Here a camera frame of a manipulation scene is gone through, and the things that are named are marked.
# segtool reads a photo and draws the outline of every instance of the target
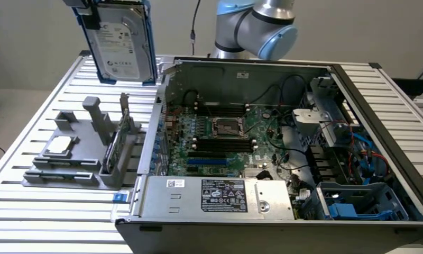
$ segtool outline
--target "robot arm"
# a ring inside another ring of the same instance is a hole
[[[83,30],[102,83],[157,80],[147,0],[63,0]],[[292,0],[222,0],[213,58],[278,60],[296,39]]]
[[[296,40],[294,0],[219,1],[213,58],[280,59]]]

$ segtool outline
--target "cpu socket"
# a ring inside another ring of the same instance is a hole
[[[242,137],[243,134],[242,118],[213,118],[213,135],[215,137]]]

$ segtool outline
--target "hard drive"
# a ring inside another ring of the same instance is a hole
[[[90,4],[74,8],[102,83],[137,81],[154,85],[154,45],[146,2]]]

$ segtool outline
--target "power supply label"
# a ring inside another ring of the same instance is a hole
[[[202,180],[201,192],[201,209],[203,212],[247,212],[245,181]]]

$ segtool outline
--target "white component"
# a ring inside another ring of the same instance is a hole
[[[299,196],[295,197],[296,200],[306,200],[310,196],[310,190],[308,189],[300,189],[299,190]]]
[[[47,150],[50,151],[50,153],[61,153],[62,151],[67,149],[70,142],[71,142],[70,137],[58,136],[51,140]]]
[[[247,72],[238,72],[237,73],[237,78],[249,79],[249,73]]]
[[[183,188],[185,179],[167,179],[166,188]]]

